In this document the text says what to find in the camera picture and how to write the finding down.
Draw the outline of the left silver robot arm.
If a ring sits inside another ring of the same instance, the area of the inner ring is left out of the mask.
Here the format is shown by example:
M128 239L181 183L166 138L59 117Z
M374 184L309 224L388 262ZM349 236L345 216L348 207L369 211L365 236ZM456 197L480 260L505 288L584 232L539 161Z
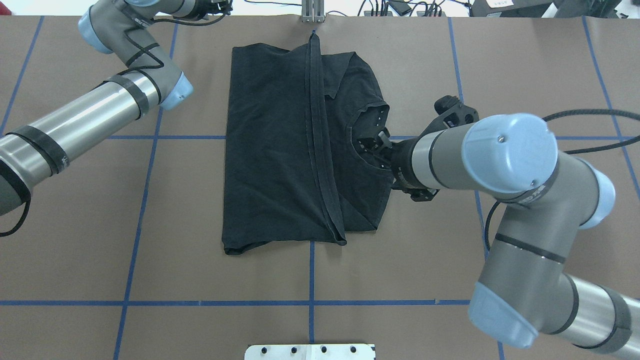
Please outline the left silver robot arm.
M169 111L194 87L149 28L162 23L211 25L233 9L231 0L99 0L78 21L82 38L115 54L125 70L86 94L7 132L1 138L1 214L29 205L34 188L68 169L75 159L156 107Z

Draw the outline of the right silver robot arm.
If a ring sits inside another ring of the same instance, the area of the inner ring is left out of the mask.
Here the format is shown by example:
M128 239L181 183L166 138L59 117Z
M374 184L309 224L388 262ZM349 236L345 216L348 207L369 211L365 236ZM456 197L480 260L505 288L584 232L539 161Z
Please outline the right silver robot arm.
M639 301L565 272L580 230L612 211L610 178L562 152L544 119L501 114L362 146L389 161L395 187L415 201L440 190L478 191L505 205L468 308L473 325L528 349L541 334L623 360L639 358Z

